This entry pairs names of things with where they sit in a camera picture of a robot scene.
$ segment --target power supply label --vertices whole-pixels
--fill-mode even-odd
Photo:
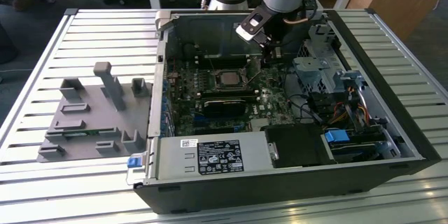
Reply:
[[[240,140],[198,143],[198,163],[202,175],[243,172]]]

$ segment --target white table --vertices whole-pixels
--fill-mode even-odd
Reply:
[[[448,103],[447,91],[376,15],[364,10],[339,13],[442,155],[440,163],[368,193],[159,216],[124,181],[126,157],[35,162],[63,78],[99,84],[92,69],[96,61],[107,60],[122,83],[135,77],[152,81],[156,11],[80,10],[63,17],[0,129],[0,222],[376,224],[447,219],[448,106],[436,105]]]

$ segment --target barcode sticker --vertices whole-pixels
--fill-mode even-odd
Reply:
[[[180,146],[184,147],[196,147],[198,139],[183,139],[180,140]]]

